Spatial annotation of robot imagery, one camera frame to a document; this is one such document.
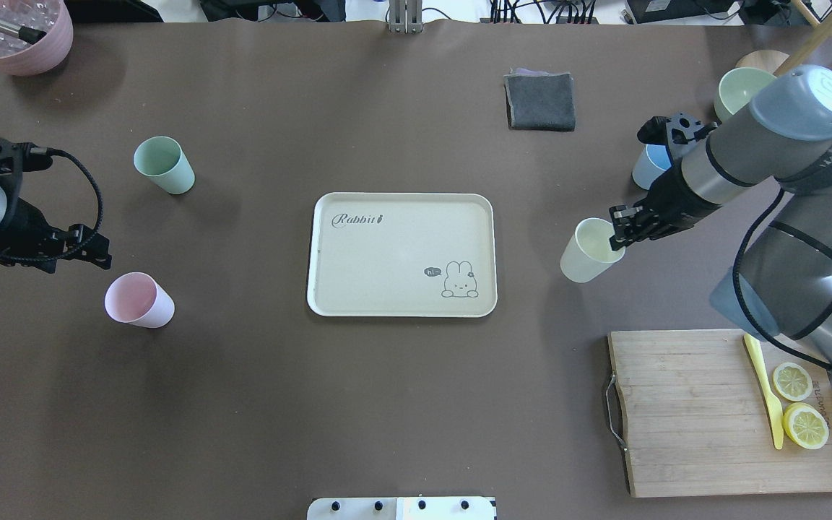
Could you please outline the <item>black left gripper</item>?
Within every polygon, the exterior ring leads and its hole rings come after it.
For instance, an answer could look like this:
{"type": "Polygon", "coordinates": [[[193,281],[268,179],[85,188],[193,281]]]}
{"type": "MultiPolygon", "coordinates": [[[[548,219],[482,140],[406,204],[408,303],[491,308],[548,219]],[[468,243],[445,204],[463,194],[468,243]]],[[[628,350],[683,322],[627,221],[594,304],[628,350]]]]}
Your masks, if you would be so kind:
{"type": "Polygon", "coordinates": [[[55,273],[56,260],[79,260],[107,270],[112,264],[109,244],[106,237],[83,224],[67,231],[50,226],[40,210],[19,199],[9,223],[0,225],[0,264],[14,266],[17,261],[4,258],[11,256],[32,258],[32,262],[20,263],[49,274],[55,273]]]}

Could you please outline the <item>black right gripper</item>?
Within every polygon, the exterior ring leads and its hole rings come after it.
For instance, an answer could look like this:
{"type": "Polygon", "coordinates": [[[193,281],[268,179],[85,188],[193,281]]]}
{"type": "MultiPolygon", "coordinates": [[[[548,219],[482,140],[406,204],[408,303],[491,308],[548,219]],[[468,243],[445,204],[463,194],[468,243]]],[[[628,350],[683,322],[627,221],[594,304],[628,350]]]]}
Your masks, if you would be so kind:
{"type": "Polygon", "coordinates": [[[720,204],[710,203],[691,190],[683,177],[683,169],[667,169],[633,207],[610,207],[612,222],[631,221],[633,225],[614,226],[610,247],[619,251],[638,241],[680,233],[696,226],[720,207],[720,204]]]}

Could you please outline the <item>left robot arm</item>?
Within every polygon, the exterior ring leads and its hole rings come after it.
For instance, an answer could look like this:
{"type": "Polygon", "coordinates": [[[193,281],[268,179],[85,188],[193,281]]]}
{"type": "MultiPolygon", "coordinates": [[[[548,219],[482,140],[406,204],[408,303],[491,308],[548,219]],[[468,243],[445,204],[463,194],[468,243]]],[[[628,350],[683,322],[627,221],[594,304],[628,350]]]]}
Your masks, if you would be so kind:
{"type": "Polygon", "coordinates": [[[16,188],[0,186],[0,264],[22,264],[52,274],[59,259],[76,259],[110,269],[106,237],[84,224],[60,230],[18,193],[16,188]]]}

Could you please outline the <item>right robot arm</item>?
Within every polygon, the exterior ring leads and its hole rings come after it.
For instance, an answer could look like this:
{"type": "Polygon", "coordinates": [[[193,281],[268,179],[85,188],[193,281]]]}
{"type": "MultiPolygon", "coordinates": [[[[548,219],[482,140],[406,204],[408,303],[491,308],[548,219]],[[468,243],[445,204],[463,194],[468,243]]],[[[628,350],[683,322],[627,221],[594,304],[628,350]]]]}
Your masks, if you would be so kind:
{"type": "Polygon", "coordinates": [[[719,127],[657,116],[638,138],[667,145],[672,165],[640,201],[611,208],[611,248],[692,228],[773,178],[789,201],[740,249],[712,303],[758,338],[818,349],[832,374],[832,70],[789,70],[719,127]]]}

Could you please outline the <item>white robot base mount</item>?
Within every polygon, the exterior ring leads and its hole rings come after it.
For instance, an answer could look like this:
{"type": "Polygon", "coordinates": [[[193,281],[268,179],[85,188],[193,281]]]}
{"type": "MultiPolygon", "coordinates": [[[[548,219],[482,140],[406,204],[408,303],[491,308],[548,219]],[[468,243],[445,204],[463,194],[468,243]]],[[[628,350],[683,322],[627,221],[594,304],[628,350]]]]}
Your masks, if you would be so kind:
{"type": "Polygon", "coordinates": [[[483,496],[346,497],[313,500],[307,519],[496,519],[483,496]]]}

